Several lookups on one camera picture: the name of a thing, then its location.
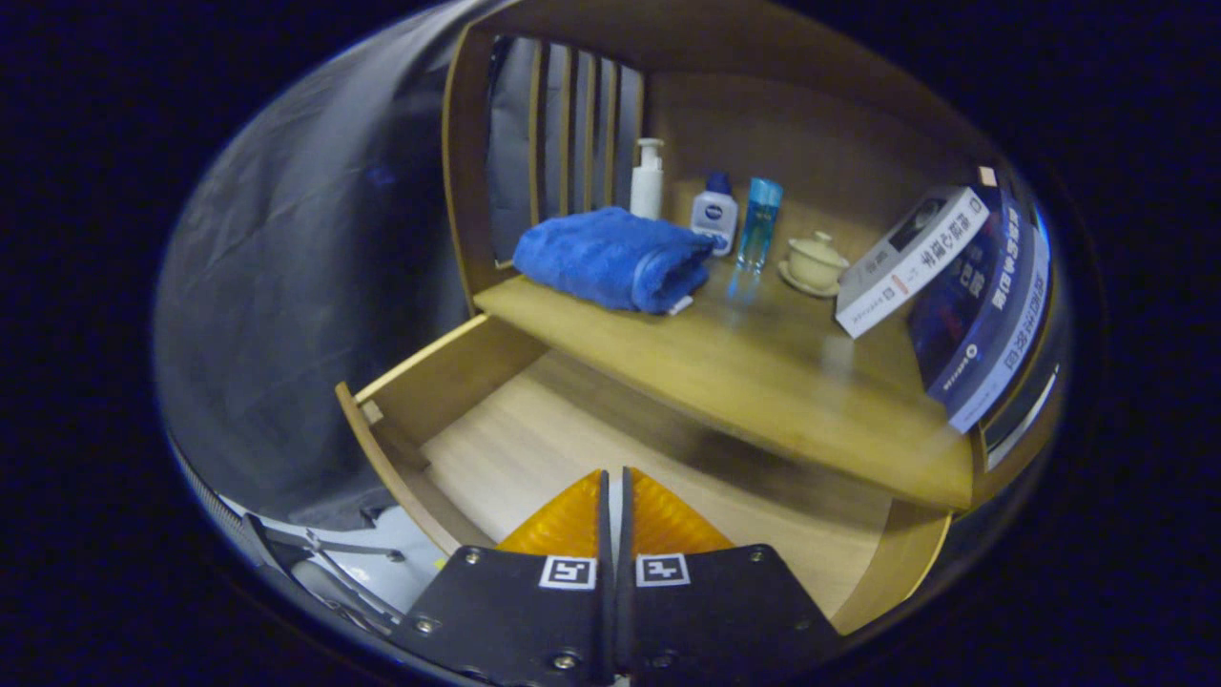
white pump bottle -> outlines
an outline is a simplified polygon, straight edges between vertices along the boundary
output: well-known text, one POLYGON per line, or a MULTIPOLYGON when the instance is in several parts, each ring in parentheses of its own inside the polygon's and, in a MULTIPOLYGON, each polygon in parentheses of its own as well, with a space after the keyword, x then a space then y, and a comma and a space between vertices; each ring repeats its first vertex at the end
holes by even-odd
POLYGON ((631 205, 629 211, 645 218, 661 218, 662 215, 662 156, 658 148, 664 145, 661 138, 641 138, 640 166, 631 170, 631 205))

teacup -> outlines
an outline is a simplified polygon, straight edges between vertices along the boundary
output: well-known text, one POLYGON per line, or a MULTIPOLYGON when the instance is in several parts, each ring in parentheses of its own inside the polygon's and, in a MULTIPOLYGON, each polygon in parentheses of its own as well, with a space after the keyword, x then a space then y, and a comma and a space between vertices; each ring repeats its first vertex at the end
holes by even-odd
POLYGON ((822 231, 814 238, 790 238, 789 273, 817 290, 835 286, 849 262, 830 243, 832 237, 822 231))

wooden cabinet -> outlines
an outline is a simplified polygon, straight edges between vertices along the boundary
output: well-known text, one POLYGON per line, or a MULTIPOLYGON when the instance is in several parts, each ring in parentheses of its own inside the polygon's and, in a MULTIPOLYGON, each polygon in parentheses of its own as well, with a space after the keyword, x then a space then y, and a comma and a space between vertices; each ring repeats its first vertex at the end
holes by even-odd
MULTIPOLYGON (((541 149, 549 51, 538 54, 523 170, 535 220, 542 167, 557 162, 541 149)), ((575 131, 573 103, 618 103, 596 85, 618 78, 589 79, 585 94, 574 82, 559 122, 564 211, 579 209, 567 203, 571 187, 592 189, 590 155, 582 170, 570 153, 592 149, 595 127, 575 131)), ((995 480, 977 484, 979 433, 955 433, 924 395, 902 312, 853 340, 833 301, 775 272, 786 237, 827 231, 856 259, 928 185, 1004 165, 901 70, 762 1, 520 0, 466 28, 443 150, 473 318, 354 397, 337 389, 379 475, 442 550, 495 544, 591 470, 634 466, 735 543, 773 545, 846 633, 906 599, 952 515, 995 494, 995 480), (763 273, 714 259, 695 304, 658 317, 608 311, 497 261, 485 162, 499 35, 565 46, 569 74, 579 51, 641 73, 640 134, 665 139, 667 218, 686 222, 711 168, 728 171, 740 198, 751 176, 780 182, 763 273)))
POLYGON ((841 632, 916 589, 949 513, 784 460, 480 314, 341 405, 444 553, 495 545, 592 470, 643 470, 739 544, 767 543, 841 632))

blue bottle cap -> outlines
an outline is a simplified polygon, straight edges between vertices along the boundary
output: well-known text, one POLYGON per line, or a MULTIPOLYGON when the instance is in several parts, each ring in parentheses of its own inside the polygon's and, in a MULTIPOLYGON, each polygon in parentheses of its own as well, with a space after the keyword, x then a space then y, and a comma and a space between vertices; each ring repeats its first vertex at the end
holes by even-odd
POLYGON ((708 174, 708 184, 706 185, 708 190, 713 193, 724 193, 730 195, 733 189, 729 187, 729 174, 725 172, 712 172, 708 174))
POLYGON ((784 187, 766 178, 751 178, 751 200, 761 205, 780 206, 780 198, 784 196, 784 187))

saucer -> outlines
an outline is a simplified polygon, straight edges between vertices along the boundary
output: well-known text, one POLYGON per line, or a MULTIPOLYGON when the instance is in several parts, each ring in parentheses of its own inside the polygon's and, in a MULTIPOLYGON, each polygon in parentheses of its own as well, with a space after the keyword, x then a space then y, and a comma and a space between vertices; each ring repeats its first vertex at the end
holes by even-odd
POLYGON ((789 282, 789 286, 796 288, 797 290, 801 290, 802 293, 810 293, 811 295, 817 295, 819 298, 830 298, 836 293, 839 293, 838 282, 833 283, 830 288, 821 290, 818 288, 814 288, 813 286, 808 286, 806 283, 797 281, 797 277, 789 273, 789 260, 780 260, 779 268, 780 268, 780 276, 789 282))

